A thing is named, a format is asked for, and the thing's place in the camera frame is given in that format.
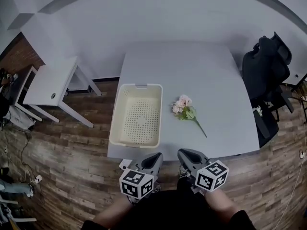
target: wooden floor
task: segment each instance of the wooden floor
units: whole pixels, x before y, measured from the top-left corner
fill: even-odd
[[[31,133],[23,159],[36,175],[42,175],[40,185],[44,200],[37,185],[33,198],[20,197],[18,200],[29,215],[38,219],[35,224],[38,229],[80,229],[86,219],[92,219],[119,194],[120,160],[106,157],[117,84],[116,81],[98,84],[102,97],[93,93],[65,97],[68,105],[94,123],[93,129],[61,110],[51,109],[60,123],[38,122]],[[286,109],[280,111],[278,135],[260,151],[222,158],[230,168],[223,189],[247,211],[259,230],[276,226],[303,161],[298,153],[300,149],[305,150],[304,119],[299,102],[293,100],[293,106],[293,114]],[[14,179],[19,180],[18,172],[24,174],[26,169],[20,162],[26,138],[9,126],[4,130],[0,132],[0,147],[5,147],[6,133],[10,171]],[[162,189],[176,187],[178,168],[179,162],[164,162],[158,179]],[[302,221],[307,207],[306,169],[307,162],[278,229],[298,229]]]

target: pink flower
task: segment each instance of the pink flower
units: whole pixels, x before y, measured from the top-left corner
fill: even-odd
[[[179,112],[179,107],[177,107],[176,105],[173,106],[173,112],[174,113],[178,113]]]
[[[192,103],[192,100],[185,94],[181,95],[179,97],[179,100],[184,103],[184,106],[187,106],[188,104]]]
[[[175,102],[175,106],[177,106],[178,108],[184,108],[186,105],[184,103],[184,101],[179,100]]]

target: table leg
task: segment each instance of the table leg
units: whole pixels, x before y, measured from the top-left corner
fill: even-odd
[[[38,112],[40,112],[42,115],[45,115],[46,117],[50,118],[52,121],[58,123],[59,120],[52,116],[51,114],[45,112],[42,108],[39,108],[37,105],[29,105],[30,107],[32,107],[33,109],[37,110]]]
[[[90,78],[88,78],[84,72],[81,70],[81,68],[79,66],[77,66],[76,70],[75,70],[75,74],[77,75],[78,78],[85,78],[88,85],[91,86],[91,88],[94,90],[94,92],[96,93],[96,95],[101,96],[102,93],[101,91],[98,89],[98,87],[96,86],[96,84],[93,82],[93,80],[91,80]]]
[[[59,102],[59,107],[68,113],[69,115],[73,116],[75,119],[79,120],[81,123],[85,124],[86,126],[93,128],[94,124],[88,121],[86,118],[82,117],[79,113],[73,110],[71,107],[66,105],[63,101]]]
[[[28,109],[24,108],[22,105],[16,103],[15,106],[16,106],[18,109],[22,110],[24,113],[28,114],[29,116],[31,116],[31,117],[37,119],[38,121],[40,121],[40,122],[43,121],[42,118],[40,118],[39,116],[35,115],[34,113],[31,113]]]

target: plastic basket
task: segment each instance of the plastic basket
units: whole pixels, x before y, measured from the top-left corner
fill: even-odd
[[[123,84],[115,103],[110,142],[137,148],[156,148],[160,142],[162,86]]]

